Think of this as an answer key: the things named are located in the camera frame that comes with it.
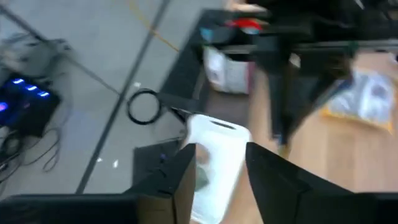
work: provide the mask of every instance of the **wire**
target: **wire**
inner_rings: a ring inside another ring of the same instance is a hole
[[[129,8],[132,11],[132,13],[143,23],[143,25],[155,36],[157,37],[160,41],[163,43],[167,44],[169,47],[171,47],[173,50],[176,52],[180,51],[176,46],[174,46],[172,43],[170,43],[168,40],[164,39],[150,24],[150,22],[142,15],[142,12],[139,10],[135,0],[129,0]]]
[[[52,128],[52,129],[49,129],[49,130],[47,130],[47,131],[45,132],[44,135],[47,135],[47,134],[48,134],[49,132],[51,132],[51,131],[54,131],[55,134],[56,134],[56,136],[57,136],[55,142],[54,142],[45,152],[43,152],[40,156],[36,157],[35,159],[31,160],[30,162],[23,162],[23,163],[21,164],[22,166],[29,166],[29,165],[32,165],[32,164],[34,164],[35,162],[39,161],[41,158],[43,158],[45,155],[47,155],[47,153],[49,153],[55,146],[56,146],[57,148],[55,149],[54,154],[53,154],[53,155],[47,160],[47,162],[44,164],[44,166],[43,166],[43,171],[44,171],[44,172],[50,172],[50,171],[55,167],[55,165],[57,165],[57,163],[58,163],[58,161],[59,161],[59,158],[60,158],[60,150],[61,150],[60,142],[61,142],[61,137],[62,137],[62,135],[61,135],[61,130],[60,130],[60,128]],[[35,142],[31,147],[29,147],[29,148],[26,149],[26,150],[32,149],[32,148],[33,148],[34,146],[36,146],[41,140],[42,140],[42,139],[38,140],[37,142]]]
[[[147,121],[140,121],[138,119],[136,119],[131,112],[131,103],[139,96],[142,94],[150,94],[153,95],[156,100],[158,101],[158,107],[157,107],[157,111],[156,114],[151,117],[151,119],[148,119]],[[129,119],[139,125],[148,125],[148,124],[152,124],[154,122],[156,122],[160,116],[162,115],[162,104],[160,103],[159,99],[157,98],[157,93],[154,90],[150,90],[150,89],[140,89],[138,91],[136,91],[131,97],[130,99],[127,101],[127,106],[126,106],[126,114],[129,117]]]
[[[46,130],[46,132],[44,132],[44,136],[43,138],[48,135],[48,133],[50,132],[55,132],[56,135],[56,140],[55,142],[45,151],[43,152],[40,156],[36,157],[35,159],[31,160],[30,162],[23,162],[22,166],[29,166],[34,164],[35,162],[41,160],[41,158],[43,158],[45,155],[47,155],[53,148],[55,148],[55,152],[54,154],[45,162],[45,164],[43,165],[43,171],[44,172],[50,172],[51,170],[54,169],[54,167],[57,165],[59,159],[60,159],[60,150],[61,150],[61,142],[62,142],[62,127],[64,127],[64,125],[67,123],[67,121],[70,118],[70,115],[72,114],[72,106],[69,107],[68,109],[68,113],[65,117],[65,119],[60,123],[60,125],[57,128],[50,128],[48,130]],[[24,152],[31,150],[33,147],[35,147],[36,145],[38,145],[39,142],[41,142],[41,140],[43,140],[43,138],[39,139],[38,141],[36,141],[35,143],[33,143],[31,146],[27,147]]]

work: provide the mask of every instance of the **blue light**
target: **blue light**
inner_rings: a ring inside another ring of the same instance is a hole
[[[21,78],[17,78],[17,79],[15,79],[14,81],[12,81],[13,83],[15,83],[15,84],[20,84],[20,83],[23,83],[24,82],[24,80],[23,79],[21,79]]]
[[[8,104],[5,102],[0,103],[0,112],[6,110],[8,108]]]
[[[37,86],[30,85],[30,86],[27,86],[26,89],[29,90],[29,91],[32,91],[32,90],[37,89]]]
[[[38,93],[39,96],[41,97],[45,97],[48,96],[50,93],[47,93],[46,91],[41,91],[40,93]]]

